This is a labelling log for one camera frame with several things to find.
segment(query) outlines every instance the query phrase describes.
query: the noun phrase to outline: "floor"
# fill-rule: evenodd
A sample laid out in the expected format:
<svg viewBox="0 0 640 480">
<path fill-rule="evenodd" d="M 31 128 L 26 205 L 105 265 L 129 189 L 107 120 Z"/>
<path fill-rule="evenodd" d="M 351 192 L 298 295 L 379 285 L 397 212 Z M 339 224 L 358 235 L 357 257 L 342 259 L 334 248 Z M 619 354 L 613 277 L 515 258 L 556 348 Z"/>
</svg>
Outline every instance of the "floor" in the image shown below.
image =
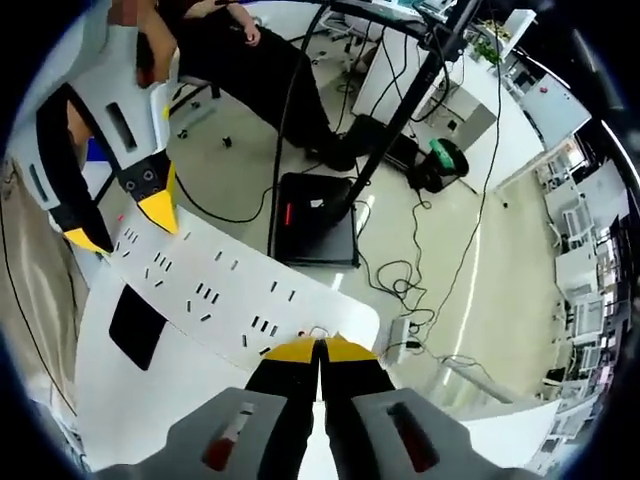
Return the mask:
<svg viewBox="0 0 640 480">
<path fill-rule="evenodd" d="M 329 49 L 335 49 L 335 45 L 316 37 L 311 56 Z M 336 89 L 343 83 L 340 72 L 338 60 L 322 60 L 315 67 L 333 125 L 343 100 Z M 346 117 L 341 130 L 352 121 L 349 114 Z M 419 127 L 429 128 L 424 124 Z M 226 136 L 231 137 L 232 148 L 223 145 L 222 138 Z M 276 133 L 270 126 L 225 95 L 217 111 L 192 127 L 188 138 L 171 141 L 169 154 L 183 183 L 202 207 L 218 216 L 245 219 L 259 209 L 263 192 L 271 185 L 275 143 Z M 285 145 L 282 173 L 313 165 L 301 151 Z M 322 166 L 314 173 L 333 174 Z M 416 238 L 423 250 L 421 285 L 427 289 L 420 306 L 436 310 L 460 264 L 481 198 L 461 182 L 438 195 L 423 194 L 423 198 L 431 203 L 431 209 L 416 209 Z M 270 194 L 265 196 L 261 214 L 245 224 L 212 219 L 191 205 L 181 192 L 177 199 L 220 230 L 266 251 Z M 362 200 L 371 206 L 371 214 L 359 248 L 372 271 L 393 260 L 414 263 L 417 252 L 412 241 L 411 212 L 417 197 L 406 180 L 388 165 L 382 165 Z M 367 213 L 366 207 L 358 205 L 360 224 L 365 223 Z M 426 341 L 430 353 L 409 355 L 400 365 L 390 367 L 394 381 L 415 388 L 443 407 L 476 401 L 477 391 L 471 393 L 474 389 L 455 374 L 442 375 L 431 356 L 458 354 L 473 357 L 494 381 L 517 394 L 530 397 L 539 390 L 544 373 L 554 363 L 551 319 L 558 298 L 546 215 L 542 193 L 533 176 L 523 176 L 499 195 L 487 195 L 481 227 L 448 302 L 433 328 L 428 331 L 423 326 L 417 333 L 421 341 Z M 403 310 L 396 299 L 369 287 L 365 268 L 302 271 L 375 308 L 381 319 L 376 349 L 384 351 L 390 324 Z M 383 280 L 390 284 L 406 275 L 404 267 L 391 267 Z M 416 296 L 410 296 L 407 303 L 412 305 L 416 300 Z M 412 317 L 416 323 L 429 318 L 427 313 Z"/>
</svg>

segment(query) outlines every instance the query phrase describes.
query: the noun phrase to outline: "laboratory room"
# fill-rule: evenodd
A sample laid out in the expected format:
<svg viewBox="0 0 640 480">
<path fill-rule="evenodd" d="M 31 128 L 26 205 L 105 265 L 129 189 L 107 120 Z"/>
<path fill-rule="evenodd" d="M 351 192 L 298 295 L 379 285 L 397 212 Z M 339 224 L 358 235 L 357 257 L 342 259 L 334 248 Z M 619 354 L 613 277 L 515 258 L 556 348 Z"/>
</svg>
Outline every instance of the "laboratory room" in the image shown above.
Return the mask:
<svg viewBox="0 0 640 480">
<path fill-rule="evenodd" d="M 2 329 L 61 462 L 352 478 L 366 452 L 338 450 L 364 431 L 372 478 L 577 462 L 630 364 L 640 261 L 630 110 L 611 106 L 626 80 L 562 20 L 584 12 L 86 3 L 0 170 Z M 298 400 L 306 450 L 283 430 L 306 425 L 282 406 Z M 416 460 L 398 402 L 439 461 Z"/>
</svg>

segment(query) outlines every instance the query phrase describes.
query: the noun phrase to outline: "white table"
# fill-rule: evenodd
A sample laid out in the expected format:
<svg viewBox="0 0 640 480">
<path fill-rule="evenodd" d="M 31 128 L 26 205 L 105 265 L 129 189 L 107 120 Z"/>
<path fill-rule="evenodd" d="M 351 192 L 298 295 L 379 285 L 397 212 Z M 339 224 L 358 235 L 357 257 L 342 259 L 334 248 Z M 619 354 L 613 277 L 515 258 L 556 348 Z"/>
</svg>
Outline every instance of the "white table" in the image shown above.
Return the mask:
<svg viewBox="0 0 640 480">
<path fill-rule="evenodd" d="M 180 207 L 177 215 L 180 231 L 170 235 L 130 201 L 113 236 L 116 251 L 91 286 L 75 384 L 80 434 L 94 469 L 137 463 L 162 448 L 177 420 L 229 386 L 244 387 L 266 347 L 304 332 L 339 333 L 371 349 L 378 333 L 371 307 Z M 147 371 L 109 336 L 125 284 L 167 320 Z"/>
<path fill-rule="evenodd" d="M 402 71 L 404 65 L 405 35 L 392 29 L 386 29 L 384 42 L 389 52 L 395 74 Z M 404 95 L 415 75 L 427 57 L 427 53 L 417 48 L 417 41 L 407 39 L 407 69 L 397 79 L 398 87 Z M 469 161 L 469 174 L 463 179 L 476 192 L 481 192 L 496 143 L 496 117 L 498 114 L 498 79 L 487 72 L 482 65 L 472 60 L 465 52 L 454 63 L 447 63 L 450 79 L 453 84 L 460 85 L 468 96 L 473 97 L 473 112 L 466 121 L 458 127 L 455 135 L 451 136 L 465 152 Z M 365 79 L 353 108 L 354 114 L 370 115 L 374 104 L 391 82 L 393 74 L 389 62 L 380 47 Z M 429 98 L 434 94 L 437 85 L 444 79 L 444 72 L 440 72 L 422 102 L 414 112 L 414 118 L 424 109 Z M 525 117 L 522 109 L 506 88 L 500 86 L 502 110 L 500 117 L 500 143 L 496 154 L 495 165 L 491 173 L 487 190 L 495 190 L 503 182 L 514 176 L 525 167 L 534 157 L 544 150 L 534 128 Z M 400 104 L 395 87 L 380 101 L 374 112 L 374 118 L 388 123 Z M 414 124 L 421 146 L 428 145 L 431 140 L 427 132 L 420 131 L 418 124 Z"/>
</svg>

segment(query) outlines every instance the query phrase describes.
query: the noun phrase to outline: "black pants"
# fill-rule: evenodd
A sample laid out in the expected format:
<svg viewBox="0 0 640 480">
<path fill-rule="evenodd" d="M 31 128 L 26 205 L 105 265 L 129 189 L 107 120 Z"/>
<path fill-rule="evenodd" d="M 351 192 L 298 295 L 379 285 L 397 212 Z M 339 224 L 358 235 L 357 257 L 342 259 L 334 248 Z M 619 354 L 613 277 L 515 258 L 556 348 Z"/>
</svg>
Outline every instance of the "black pants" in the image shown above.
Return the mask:
<svg viewBox="0 0 640 480">
<path fill-rule="evenodd" d="M 244 32 L 220 29 L 209 32 L 206 40 L 180 45 L 181 72 L 210 81 L 244 103 L 276 130 L 291 76 L 302 55 L 300 50 L 271 30 L 260 28 L 260 43 L 245 44 Z M 285 138 L 296 147 L 322 149 L 331 141 L 329 120 L 311 69 L 311 61 L 302 56 L 293 87 Z"/>
</svg>

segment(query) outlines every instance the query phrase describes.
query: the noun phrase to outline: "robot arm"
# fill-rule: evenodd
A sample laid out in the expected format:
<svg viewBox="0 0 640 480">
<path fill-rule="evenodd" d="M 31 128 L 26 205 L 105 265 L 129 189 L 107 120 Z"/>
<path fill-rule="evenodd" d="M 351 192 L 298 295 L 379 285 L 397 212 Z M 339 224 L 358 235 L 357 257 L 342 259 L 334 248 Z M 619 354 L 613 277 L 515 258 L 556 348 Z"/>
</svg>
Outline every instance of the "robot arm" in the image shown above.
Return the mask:
<svg viewBox="0 0 640 480">
<path fill-rule="evenodd" d="M 177 68 L 168 81 L 140 87 L 135 68 L 139 29 L 109 25 L 110 9 L 109 0 L 100 0 L 54 47 L 27 94 L 8 148 L 30 193 L 65 236 L 98 252 L 111 252 L 113 245 L 78 167 L 67 131 L 69 101 L 95 135 L 120 185 L 150 220 L 177 231 L 174 169 L 166 155 Z"/>
</svg>

